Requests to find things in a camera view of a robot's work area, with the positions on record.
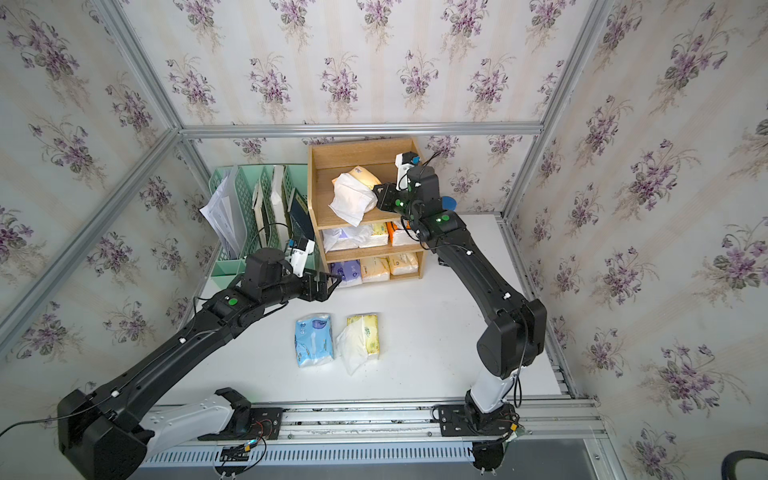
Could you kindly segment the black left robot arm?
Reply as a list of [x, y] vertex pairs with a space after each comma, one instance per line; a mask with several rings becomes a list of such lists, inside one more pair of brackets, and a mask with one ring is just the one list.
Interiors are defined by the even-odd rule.
[[90, 393], [75, 389], [57, 405], [58, 447], [86, 479], [126, 479], [147, 456], [170, 443], [146, 414], [209, 355], [293, 299], [326, 301], [338, 275], [297, 274], [279, 249], [262, 248], [244, 273], [213, 294], [174, 336], [136, 365]]

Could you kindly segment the orange tissue pack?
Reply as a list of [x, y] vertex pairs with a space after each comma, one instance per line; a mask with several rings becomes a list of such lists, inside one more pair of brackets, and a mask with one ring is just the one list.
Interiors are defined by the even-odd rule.
[[399, 226], [395, 222], [388, 222], [386, 226], [387, 226], [387, 231], [389, 235], [389, 243], [393, 247], [415, 245], [418, 243], [417, 240], [414, 240], [411, 237], [409, 230], [403, 229], [401, 226]]

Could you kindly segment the white purple tissue pack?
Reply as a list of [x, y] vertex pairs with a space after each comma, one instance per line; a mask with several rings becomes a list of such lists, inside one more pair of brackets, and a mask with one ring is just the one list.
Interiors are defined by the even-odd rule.
[[330, 228], [321, 231], [326, 253], [357, 249], [366, 239], [366, 233], [357, 227]]

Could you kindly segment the yellow-green tissue pack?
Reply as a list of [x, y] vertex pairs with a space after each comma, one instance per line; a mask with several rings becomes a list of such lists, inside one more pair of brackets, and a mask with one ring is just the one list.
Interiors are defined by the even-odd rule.
[[336, 353], [346, 372], [352, 376], [370, 360], [380, 355], [379, 317], [375, 313], [351, 315], [336, 337]]

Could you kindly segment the white paper sheets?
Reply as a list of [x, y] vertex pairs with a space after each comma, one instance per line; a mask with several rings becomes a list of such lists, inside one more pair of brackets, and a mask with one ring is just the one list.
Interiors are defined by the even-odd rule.
[[230, 260], [238, 259], [247, 240], [247, 228], [236, 190], [237, 169], [222, 171], [208, 203], [200, 213], [218, 236]]

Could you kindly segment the dark blue booklet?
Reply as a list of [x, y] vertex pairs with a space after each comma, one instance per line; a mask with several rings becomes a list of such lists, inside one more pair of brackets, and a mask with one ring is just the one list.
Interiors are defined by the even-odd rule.
[[305, 197], [293, 188], [289, 199], [289, 216], [292, 225], [293, 237], [315, 240], [314, 227], [309, 215], [308, 204]]

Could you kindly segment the orange-yellow tissue pack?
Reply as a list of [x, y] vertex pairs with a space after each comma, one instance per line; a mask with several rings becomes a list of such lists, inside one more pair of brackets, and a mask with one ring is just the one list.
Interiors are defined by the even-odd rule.
[[329, 207], [337, 217], [357, 227], [364, 215], [375, 207], [373, 187], [380, 183], [368, 169], [353, 167], [332, 180], [334, 197]]

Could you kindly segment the blue-lidded cylindrical container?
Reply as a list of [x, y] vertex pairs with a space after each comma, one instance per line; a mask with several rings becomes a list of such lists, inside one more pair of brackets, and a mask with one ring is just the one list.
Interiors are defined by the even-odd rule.
[[457, 201], [451, 196], [443, 196], [441, 199], [442, 208], [447, 211], [455, 211], [457, 207]]

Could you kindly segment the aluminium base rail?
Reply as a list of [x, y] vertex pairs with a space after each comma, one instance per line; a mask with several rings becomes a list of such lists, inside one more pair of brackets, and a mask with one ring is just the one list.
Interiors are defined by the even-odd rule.
[[227, 478], [253, 467], [467, 463], [485, 474], [510, 465], [529, 444], [545, 461], [553, 445], [573, 441], [598, 479], [624, 479], [607, 429], [590, 400], [540, 397], [470, 423], [459, 400], [262, 404], [274, 413], [247, 448], [243, 439], [187, 441], [149, 456], [144, 469], [207, 468]]

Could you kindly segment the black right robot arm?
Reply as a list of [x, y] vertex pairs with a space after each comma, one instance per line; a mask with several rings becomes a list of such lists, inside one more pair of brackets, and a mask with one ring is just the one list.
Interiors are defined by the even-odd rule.
[[521, 370], [543, 353], [547, 311], [538, 299], [515, 290], [477, 247], [466, 223], [446, 208], [430, 166], [413, 166], [404, 178], [373, 187], [376, 207], [406, 221], [422, 248], [452, 269], [477, 304], [486, 328], [477, 341], [485, 373], [468, 392], [471, 413], [502, 408]]

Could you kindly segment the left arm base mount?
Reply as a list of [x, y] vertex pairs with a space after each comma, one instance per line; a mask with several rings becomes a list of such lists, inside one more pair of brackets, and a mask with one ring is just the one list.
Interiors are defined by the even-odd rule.
[[198, 437], [199, 441], [254, 440], [263, 437], [276, 440], [279, 436], [284, 410], [279, 407], [255, 406], [231, 387], [215, 391], [233, 409], [228, 423], [217, 433]]

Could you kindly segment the blue tissue pack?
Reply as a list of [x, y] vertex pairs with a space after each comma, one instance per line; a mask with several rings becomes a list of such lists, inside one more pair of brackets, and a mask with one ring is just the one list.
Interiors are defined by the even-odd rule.
[[334, 360], [331, 316], [312, 314], [295, 323], [294, 346], [299, 368], [330, 363]]

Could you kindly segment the green plastic file organizer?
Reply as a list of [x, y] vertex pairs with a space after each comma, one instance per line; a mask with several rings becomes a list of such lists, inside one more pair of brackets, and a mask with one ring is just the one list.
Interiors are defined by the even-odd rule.
[[[275, 165], [283, 165], [285, 169], [283, 180], [283, 201], [285, 205], [285, 217], [289, 228], [289, 240], [281, 247], [279, 239], [273, 226], [274, 213], [270, 203], [271, 183], [273, 169]], [[238, 259], [230, 260], [227, 258], [226, 251], [222, 247], [212, 267], [210, 282], [213, 285], [224, 288], [235, 278], [236, 275], [245, 272], [245, 259], [250, 254], [256, 252], [259, 248], [259, 241], [256, 238], [256, 224], [252, 211], [252, 192], [257, 182], [261, 184], [263, 193], [263, 215], [265, 221], [265, 233], [267, 234], [268, 246], [278, 248], [287, 255], [287, 244], [290, 240], [298, 240], [293, 237], [292, 225], [289, 216], [289, 199], [291, 191], [296, 188], [306, 199], [308, 204], [308, 167], [300, 164], [275, 164], [275, 165], [240, 165], [231, 166], [237, 169], [236, 190], [239, 197], [240, 207], [245, 219], [247, 228], [246, 245]], [[209, 190], [215, 187], [221, 173], [230, 167], [221, 167], [214, 171], [209, 180]]]

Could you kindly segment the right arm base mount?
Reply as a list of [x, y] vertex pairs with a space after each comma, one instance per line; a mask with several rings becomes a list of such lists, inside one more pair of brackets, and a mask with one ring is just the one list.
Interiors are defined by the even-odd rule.
[[465, 404], [442, 404], [431, 409], [442, 437], [508, 437], [519, 427], [520, 415], [509, 403], [491, 413]]

